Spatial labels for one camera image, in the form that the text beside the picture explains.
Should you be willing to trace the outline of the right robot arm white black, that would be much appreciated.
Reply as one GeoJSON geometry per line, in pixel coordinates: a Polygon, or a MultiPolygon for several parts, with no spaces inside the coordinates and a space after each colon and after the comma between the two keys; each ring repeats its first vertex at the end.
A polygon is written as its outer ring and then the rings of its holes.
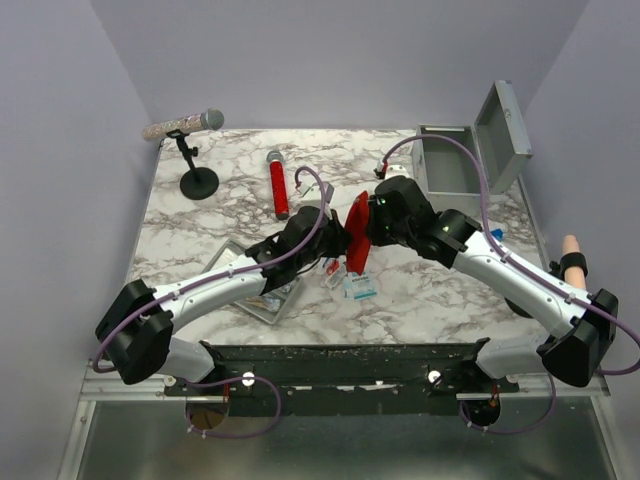
{"type": "Polygon", "coordinates": [[[488,340],[460,367],[460,379],[480,392],[508,375],[549,373],[585,387],[615,338],[607,320],[618,299],[605,289],[589,293],[535,267],[496,245],[464,213],[435,212],[411,178],[382,181],[369,201],[368,233],[373,245],[402,245],[426,260],[466,274],[538,321],[542,335],[488,340]]]}

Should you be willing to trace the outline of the grey plastic divided tray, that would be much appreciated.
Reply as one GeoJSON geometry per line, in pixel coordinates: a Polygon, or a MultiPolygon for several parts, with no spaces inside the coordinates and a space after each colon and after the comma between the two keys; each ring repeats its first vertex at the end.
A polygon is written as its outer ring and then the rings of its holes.
{"type": "MultiPolygon", "coordinates": [[[[233,262],[244,253],[245,249],[246,247],[241,243],[227,239],[208,261],[202,273],[208,273],[222,264],[233,262]]],[[[274,325],[292,307],[301,289],[301,279],[296,278],[264,295],[241,299],[234,302],[233,305],[266,324],[274,325]]]]}

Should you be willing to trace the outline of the cotton swabs bag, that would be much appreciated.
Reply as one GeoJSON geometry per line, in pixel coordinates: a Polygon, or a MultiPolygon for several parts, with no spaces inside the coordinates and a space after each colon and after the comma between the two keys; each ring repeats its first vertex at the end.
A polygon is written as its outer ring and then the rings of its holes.
{"type": "Polygon", "coordinates": [[[246,299],[245,302],[255,308],[263,309],[269,312],[277,312],[282,306],[282,300],[278,297],[251,297],[246,299]]]}

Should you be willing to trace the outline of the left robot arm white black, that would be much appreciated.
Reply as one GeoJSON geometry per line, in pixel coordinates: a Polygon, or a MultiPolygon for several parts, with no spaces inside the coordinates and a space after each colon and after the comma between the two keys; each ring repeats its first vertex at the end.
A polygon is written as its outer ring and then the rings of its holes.
{"type": "Polygon", "coordinates": [[[212,394],[222,380],[213,354],[175,333],[222,306],[291,283],[306,265],[345,254],[351,240],[336,211],[303,207],[282,231],[216,269],[156,287],[131,281],[96,327],[96,357],[107,358],[126,385],[163,373],[186,379],[201,395],[212,394]]]}

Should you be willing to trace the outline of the small sachet packet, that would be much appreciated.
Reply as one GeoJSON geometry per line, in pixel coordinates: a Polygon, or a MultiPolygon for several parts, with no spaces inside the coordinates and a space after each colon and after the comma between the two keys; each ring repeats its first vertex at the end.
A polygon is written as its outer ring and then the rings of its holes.
{"type": "Polygon", "coordinates": [[[347,268],[345,264],[341,264],[334,272],[332,272],[325,280],[325,286],[331,290],[335,289],[346,277],[347,268]]]}

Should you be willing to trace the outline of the red first aid pouch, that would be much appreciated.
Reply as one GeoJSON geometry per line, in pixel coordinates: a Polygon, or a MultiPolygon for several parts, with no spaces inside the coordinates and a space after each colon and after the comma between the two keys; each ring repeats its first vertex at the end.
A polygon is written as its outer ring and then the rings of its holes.
{"type": "Polygon", "coordinates": [[[349,273],[361,275],[365,270],[371,248],[371,240],[367,233],[369,217],[369,194],[364,191],[354,200],[344,225],[351,236],[346,250],[346,267],[349,273]]]}

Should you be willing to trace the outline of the teal white wipe packet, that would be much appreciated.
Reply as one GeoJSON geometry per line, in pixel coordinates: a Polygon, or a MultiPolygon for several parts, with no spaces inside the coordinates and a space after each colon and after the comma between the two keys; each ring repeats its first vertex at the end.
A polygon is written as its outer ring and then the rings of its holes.
{"type": "Polygon", "coordinates": [[[342,289],[343,297],[351,300],[364,300],[377,295],[375,282],[367,273],[348,273],[342,281],[342,289]]]}

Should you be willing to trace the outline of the red small scissors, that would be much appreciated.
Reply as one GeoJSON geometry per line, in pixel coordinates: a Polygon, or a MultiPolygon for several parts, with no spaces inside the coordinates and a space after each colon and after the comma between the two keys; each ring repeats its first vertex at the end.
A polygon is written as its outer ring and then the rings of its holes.
{"type": "Polygon", "coordinates": [[[335,271],[337,271],[340,268],[340,264],[341,262],[339,259],[327,260],[324,265],[325,273],[327,275],[332,275],[335,271]]]}

